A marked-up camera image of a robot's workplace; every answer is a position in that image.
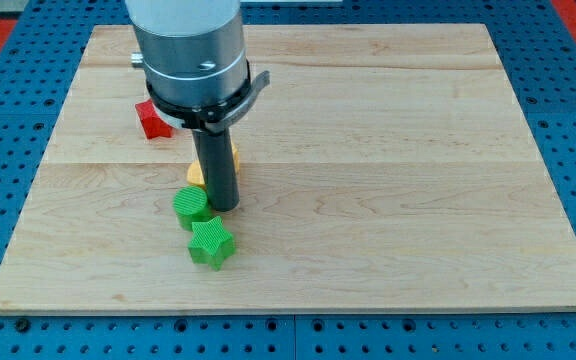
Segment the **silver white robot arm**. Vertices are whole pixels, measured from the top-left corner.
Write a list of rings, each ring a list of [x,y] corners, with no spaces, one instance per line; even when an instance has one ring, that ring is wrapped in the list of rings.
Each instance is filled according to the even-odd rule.
[[[156,111],[192,132],[213,209],[239,203],[229,128],[252,96],[238,0],[126,0]]]

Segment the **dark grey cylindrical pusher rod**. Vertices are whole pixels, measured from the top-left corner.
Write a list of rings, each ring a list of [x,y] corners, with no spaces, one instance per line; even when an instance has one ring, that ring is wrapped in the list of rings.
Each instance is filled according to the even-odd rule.
[[[230,132],[192,135],[210,205],[220,212],[233,210],[239,204],[239,189]]]

